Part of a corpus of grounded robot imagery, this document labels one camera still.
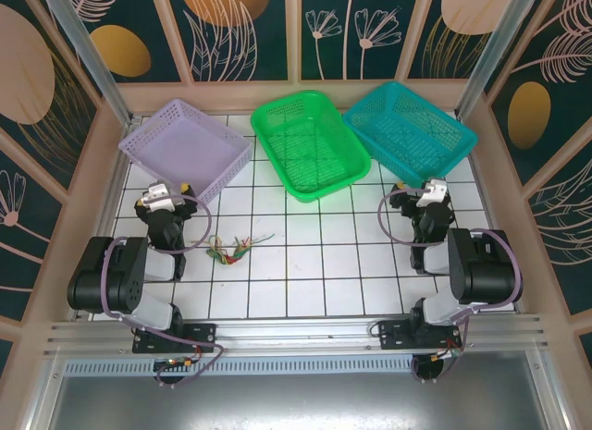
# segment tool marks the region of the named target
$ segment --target green basket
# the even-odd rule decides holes
[[[251,125],[286,190],[300,202],[346,187],[370,170],[370,155],[321,92],[264,104]]]

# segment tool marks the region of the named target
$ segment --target purple basket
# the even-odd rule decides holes
[[[119,149],[173,188],[190,183],[204,203],[210,203],[253,155],[253,145],[238,132],[180,99],[150,117]]]

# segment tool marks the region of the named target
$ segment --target cable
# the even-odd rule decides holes
[[[206,228],[205,233],[203,234],[202,238],[199,239],[197,242],[195,242],[190,247],[184,248],[183,250],[176,250],[176,251],[168,251],[168,250],[156,250],[156,251],[162,252],[164,254],[180,254],[182,252],[187,252],[189,250],[193,250],[194,248],[196,248],[200,244],[202,244],[204,242],[205,238],[207,238],[207,235],[210,232],[210,228],[212,227],[212,214],[210,213],[210,210],[207,208],[205,203],[203,203],[202,201],[200,201],[199,199],[197,199],[195,197],[185,196],[185,195],[163,196],[163,197],[159,197],[157,199],[153,199],[151,202],[163,201],[164,199],[184,199],[184,200],[196,202],[198,205],[202,206],[202,208],[205,210],[205,213],[207,214],[207,221],[208,222],[207,222],[207,228]],[[111,255],[113,254],[113,250],[115,249],[115,247],[120,242],[122,242],[126,239],[127,238],[124,238],[124,237],[113,239],[113,241],[109,244],[109,246],[107,247],[107,250],[105,252],[105,258],[103,260],[103,268],[101,269],[101,288],[100,288],[101,306],[103,307],[103,311],[107,316],[109,316],[113,319],[117,319],[118,321],[122,322],[123,324],[126,324],[131,327],[139,328],[141,330],[148,331],[149,333],[159,336],[160,338],[168,339],[173,342],[178,342],[179,344],[191,345],[192,347],[199,345],[200,347],[219,349],[218,354],[216,356],[214,356],[214,358],[212,358],[212,360],[210,362],[208,362],[206,365],[204,365],[200,370],[198,370],[196,373],[194,373],[191,376],[185,376],[183,379],[178,381],[176,384],[171,384],[170,387],[174,388],[174,386],[181,386],[181,385],[187,384],[187,383],[191,382],[192,380],[196,379],[199,375],[201,375],[208,368],[210,368],[210,366],[212,366],[212,364],[214,364],[222,356],[222,353],[225,351],[225,348],[222,347],[220,344],[215,344],[214,342],[199,342],[199,341],[195,341],[195,340],[177,338],[175,336],[168,335],[167,333],[164,333],[161,330],[157,330],[157,329],[152,328],[150,326],[144,326],[142,324],[136,323],[135,321],[132,321],[129,318],[123,317],[120,314],[115,314],[115,313],[111,312],[111,310],[109,310],[109,305],[107,303],[107,293],[106,293],[107,271],[109,268],[109,262],[111,260]],[[163,387],[164,383],[162,381],[159,381],[159,385],[160,385],[160,387]]]
[[[468,317],[468,315],[471,313],[478,313],[481,310],[490,310],[492,308],[505,307],[506,305],[515,301],[515,299],[518,297],[518,293],[520,293],[520,290],[522,289],[522,282],[523,281],[520,276],[520,268],[518,267],[518,260],[516,259],[516,255],[513,253],[512,249],[510,248],[510,245],[508,245],[506,243],[506,241],[500,237],[500,235],[498,235],[497,233],[490,231],[488,229],[473,228],[471,230],[471,232],[472,233],[474,232],[474,233],[487,234],[492,239],[494,239],[501,246],[501,248],[503,248],[503,250],[506,252],[506,254],[508,254],[508,257],[510,258],[510,261],[512,262],[512,269],[514,271],[514,289],[512,290],[512,293],[510,294],[508,299],[506,299],[505,301],[502,301],[499,303],[485,304],[485,305],[476,305],[475,307],[467,307],[464,310],[459,311],[458,313],[454,314],[450,318],[450,320],[452,321],[453,324],[455,324],[459,319],[462,319],[465,316]]]
[[[380,324],[380,321],[378,321],[378,322],[374,322],[373,324],[371,324],[371,325],[368,327],[368,330],[367,330],[367,331],[368,331],[368,334],[369,334],[369,335],[370,335],[372,338],[380,338],[380,335],[378,335],[378,334],[376,334],[376,335],[375,335],[374,333],[372,333],[372,330],[374,330],[374,327],[375,327],[375,326],[377,326],[378,324]]]
[[[383,197],[381,199],[380,203],[378,204],[378,210],[377,210],[378,224],[380,225],[380,228],[387,235],[387,237],[390,238],[393,242],[399,243],[402,245],[408,245],[410,247],[432,247],[435,245],[439,245],[440,243],[443,243],[443,242],[416,243],[416,242],[408,242],[408,241],[404,241],[404,240],[399,240],[399,239],[393,237],[385,228],[385,226],[382,222],[382,205],[384,205],[385,202],[387,201],[387,199],[389,199],[391,196],[394,196],[396,194],[401,194],[403,192],[411,192],[411,191],[417,191],[420,194],[428,192],[428,190],[424,190],[424,189],[405,188],[402,190],[395,190],[393,192],[390,192],[389,194],[387,194],[385,197]],[[462,333],[461,354],[463,354],[463,352],[464,352],[464,345],[466,343],[466,338],[467,338],[468,331],[469,331],[470,314],[475,314],[475,313],[478,313],[482,310],[490,310],[492,308],[505,307],[506,305],[514,302],[516,300],[516,298],[518,297],[518,294],[520,293],[520,290],[522,289],[522,284],[523,284],[523,280],[520,275],[520,267],[518,266],[518,260],[516,259],[516,255],[513,253],[512,248],[510,248],[510,245],[508,245],[506,243],[506,241],[504,239],[502,239],[499,234],[497,234],[494,231],[491,231],[489,229],[473,228],[470,231],[472,233],[481,233],[481,234],[486,234],[486,235],[490,236],[493,240],[495,240],[500,245],[500,247],[506,252],[506,254],[508,254],[508,257],[510,258],[510,261],[512,262],[512,270],[514,272],[514,288],[512,290],[512,293],[510,294],[510,296],[505,301],[493,303],[493,304],[476,305],[475,307],[467,307],[464,310],[460,310],[459,312],[455,313],[453,316],[450,317],[450,320],[456,326],[461,326],[464,324],[464,332]],[[373,328],[373,326],[370,327],[370,329],[368,330],[371,336],[373,336],[372,335],[372,328]],[[452,369],[452,367],[456,365],[457,359],[459,359],[459,358],[455,358],[454,361],[452,361],[450,368],[446,372],[444,372],[443,374],[438,376],[438,378],[441,378],[444,374],[448,373]],[[417,369],[418,365],[419,365],[419,361],[417,361],[416,358],[412,358],[411,373],[413,375],[413,378],[415,378],[416,380],[418,380],[420,382],[425,382],[425,380],[421,379],[417,375],[416,369]]]
[[[435,245],[439,245],[440,243],[444,243],[444,242],[416,243],[416,242],[407,242],[405,240],[399,240],[399,239],[393,237],[385,228],[385,226],[382,222],[382,216],[381,216],[382,215],[382,205],[384,205],[386,200],[388,198],[390,198],[391,196],[394,196],[395,194],[401,194],[402,192],[410,192],[410,191],[418,191],[420,193],[428,192],[428,190],[424,190],[424,189],[405,188],[402,190],[395,190],[395,191],[387,194],[385,197],[382,198],[382,200],[378,204],[377,215],[378,215],[378,224],[380,225],[380,228],[382,228],[382,231],[393,242],[399,243],[402,245],[408,245],[410,247],[432,247]],[[485,305],[476,305],[474,307],[467,307],[464,310],[459,311],[458,313],[454,314],[450,318],[450,320],[452,321],[453,324],[455,324],[459,319],[462,319],[463,317],[465,317],[466,315],[471,314],[471,313],[478,313],[481,310],[489,310],[492,308],[505,307],[506,305],[514,302],[514,300],[518,297],[518,293],[520,293],[520,290],[522,288],[522,278],[520,276],[520,268],[518,267],[518,260],[516,259],[516,255],[513,253],[512,249],[510,248],[510,245],[508,245],[506,243],[506,241],[504,239],[502,239],[497,233],[495,233],[494,231],[491,231],[489,229],[473,228],[473,229],[471,229],[471,232],[472,233],[487,234],[493,240],[495,240],[501,246],[501,248],[503,248],[503,250],[506,252],[506,254],[508,254],[508,257],[510,258],[510,261],[512,262],[512,269],[514,272],[514,288],[512,290],[512,294],[505,301],[502,301],[499,303],[485,304]]]
[[[382,205],[385,204],[385,202],[387,201],[387,199],[389,199],[391,196],[394,196],[394,195],[397,195],[397,194],[401,194],[403,192],[414,192],[414,191],[416,191],[416,192],[418,192],[420,194],[423,194],[425,192],[430,192],[430,190],[424,190],[422,188],[403,188],[402,190],[395,190],[393,192],[390,192],[389,194],[387,194],[385,197],[382,198],[382,200],[378,204],[378,212],[377,212],[377,214],[378,214],[378,224],[380,225],[380,228],[387,235],[387,237],[389,239],[391,239],[393,242],[399,243],[401,245],[407,245],[409,247],[426,248],[426,247],[432,247],[434,245],[439,245],[440,243],[443,243],[443,242],[418,243],[418,242],[408,242],[408,241],[405,241],[405,240],[397,239],[397,238],[393,237],[389,233],[389,231],[385,227],[385,224],[382,222]]]
[[[222,239],[218,236],[210,236],[209,244],[210,249],[206,252],[208,256],[215,259],[222,265],[233,265],[238,262],[240,259],[244,257],[244,255],[251,250],[253,245],[261,242],[265,242],[266,240],[270,240],[275,235],[272,234],[271,236],[259,240],[251,240],[251,238],[247,238],[245,240],[239,240],[239,238],[234,238],[236,241],[236,248],[234,249],[234,253],[232,255],[228,255],[228,251],[224,248],[222,244]]]

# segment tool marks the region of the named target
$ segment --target floral wallpaper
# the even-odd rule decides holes
[[[0,152],[0,315],[20,321],[62,206]]]
[[[468,79],[510,0],[432,0],[409,79]]]
[[[286,0],[169,0],[194,81],[288,79]]]
[[[592,309],[592,141],[529,204],[567,308]]]
[[[394,79],[415,0],[302,0],[302,80]]]
[[[591,117],[592,0],[555,0],[491,109],[525,184]]]
[[[180,81],[153,0],[70,3],[117,83]]]
[[[96,107],[25,0],[0,0],[0,135],[68,188]]]

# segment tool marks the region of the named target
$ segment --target robotic arm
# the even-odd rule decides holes
[[[393,192],[390,204],[412,219],[414,237],[413,242],[391,238],[411,247],[411,264],[418,274],[450,275],[450,285],[434,296],[418,300],[407,318],[379,322],[381,347],[427,350],[441,348],[442,343],[448,342],[449,347],[461,348],[457,325],[468,319],[468,314],[517,301],[522,294],[507,238],[503,231],[450,228],[454,213],[448,207],[450,196],[443,180],[426,182],[421,197],[407,194],[399,185]],[[413,358],[420,379],[434,379],[441,373],[443,361],[439,355],[419,354]]]
[[[169,187],[156,182],[134,204],[138,217],[148,225],[147,238],[127,238],[111,255],[106,273],[108,310],[122,320],[137,324],[132,350],[138,353],[186,352],[191,345],[164,339],[145,331],[162,330],[166,335],[191,341],[214,341],[216,326],[184,325],[181,312],[172,303],[158,300],[144,289],[144,281],[177,281],[183,276],[187,250],[183,239],[184,222],[197,211],[191,186],[181,185],[181,194],[189,200],[173,203]],[[101,302],[101,273],[105,251],[112,238],[91,238],[68,285],[68,304],[75,310],[104,313]],[[203,352],[212,351],[204,348]]]

